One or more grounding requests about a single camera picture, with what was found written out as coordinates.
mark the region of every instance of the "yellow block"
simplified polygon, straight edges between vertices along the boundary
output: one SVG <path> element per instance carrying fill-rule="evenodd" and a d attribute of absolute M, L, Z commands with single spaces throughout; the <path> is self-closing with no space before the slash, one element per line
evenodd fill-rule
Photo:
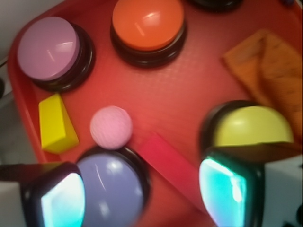
<path fill-rule="evenodd" d="M 43 150 L 60 154 L 79 144 L 77 134 L 59 94 L 39 103 L 39 119 Z"/>

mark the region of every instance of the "yellow button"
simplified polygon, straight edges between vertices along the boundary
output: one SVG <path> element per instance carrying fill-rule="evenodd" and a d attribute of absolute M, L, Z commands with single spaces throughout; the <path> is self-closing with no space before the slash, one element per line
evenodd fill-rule
<path fill-rule="evenodd" d="M 39 103 L 39 120 L 42 150 L 60 154 L 79 144 L 59 94 Z"/>
<path fill-rule="evenodd" d="M 221 119 L 214 137 L 215 146 L 293 141 L 291 128 L 283 115 L 264 106 L 232 111 Z"/>

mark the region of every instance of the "orange button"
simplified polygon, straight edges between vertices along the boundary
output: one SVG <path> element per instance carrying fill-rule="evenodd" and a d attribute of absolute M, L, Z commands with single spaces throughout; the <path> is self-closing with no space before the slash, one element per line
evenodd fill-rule
<path fill-rule="evenodd" d="M 119 0 L 113 27 L 127 46 L 154 51 L 170 44 L 184 23 L 180 0 Z"/>

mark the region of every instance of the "cyan light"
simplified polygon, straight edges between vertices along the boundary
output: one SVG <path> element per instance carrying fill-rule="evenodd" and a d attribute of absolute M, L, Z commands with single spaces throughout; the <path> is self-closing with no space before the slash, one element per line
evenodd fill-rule
<path fill-rule="evenodd" d="M 85 212 L 82 178 L 71 173 L 41 198 L 45 227 L 80 227 Z"/>
<path fill-rule="evenodd" d="M 245 221 L 246 180 L 212 158 L 199 170 L 205 207 L 219 227 L 242 227 Z"/>

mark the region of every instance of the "pink ball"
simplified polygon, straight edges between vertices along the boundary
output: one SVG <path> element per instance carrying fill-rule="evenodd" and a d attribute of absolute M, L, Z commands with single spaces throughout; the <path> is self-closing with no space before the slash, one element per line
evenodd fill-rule
<path fill-rule="evenodd" d="M 117 106 L 108 106 L 97 111 L 90 122 L 90 133 L 102 148 L 115 150 L 130 139 L 133 124 L 128 113 Z"/>

